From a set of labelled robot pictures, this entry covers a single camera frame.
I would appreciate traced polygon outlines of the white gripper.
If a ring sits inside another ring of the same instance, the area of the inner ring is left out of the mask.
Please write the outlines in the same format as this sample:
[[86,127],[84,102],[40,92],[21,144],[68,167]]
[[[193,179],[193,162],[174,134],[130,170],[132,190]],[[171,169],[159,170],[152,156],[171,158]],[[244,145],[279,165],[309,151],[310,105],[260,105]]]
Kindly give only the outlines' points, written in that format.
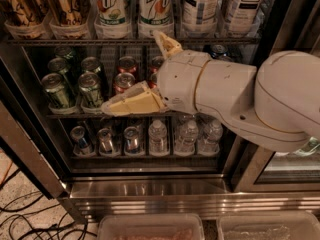
[[157,72],[158,89],[151,89],[146,81],[138,82],[104,102],[101,105],[104,114],[127,116],[163,113],[167,107],[188,114],[197,112],[194,101],[196,83],[202,69],[211,60],[210,55],[183,51],[178,41],[162,31],[155,30],[153,37],[166,59]]

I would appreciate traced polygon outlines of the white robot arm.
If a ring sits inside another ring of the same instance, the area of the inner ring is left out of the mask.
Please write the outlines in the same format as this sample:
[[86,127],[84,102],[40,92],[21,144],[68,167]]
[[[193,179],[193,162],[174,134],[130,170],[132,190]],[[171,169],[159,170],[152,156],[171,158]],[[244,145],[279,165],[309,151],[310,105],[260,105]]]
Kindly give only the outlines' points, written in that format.
[[319,57],[282,51],[255,67],[185,50],[161,31],[154,39],[164,56],[157,87],[139,82],[104,102],[103,113],[202,113],[276,152],[295,151],[311,137],[320,138]]

